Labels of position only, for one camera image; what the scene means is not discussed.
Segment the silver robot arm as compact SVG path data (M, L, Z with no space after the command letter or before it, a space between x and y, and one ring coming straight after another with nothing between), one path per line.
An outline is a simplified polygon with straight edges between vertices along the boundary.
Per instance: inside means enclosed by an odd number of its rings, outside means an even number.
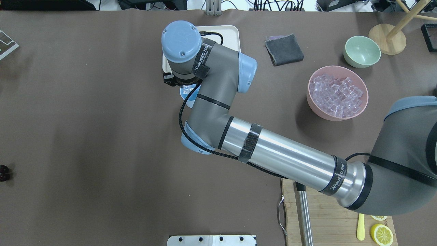
M175 76L170 85L196 86L188 121L182 123L185 105L178 117L186 148L296 181L356 213L405 214L436 194L436 97L396 101L367 162L348 162L229 115L236 93L253 81L253 58L201 37L185 20L168 24L161 43Z

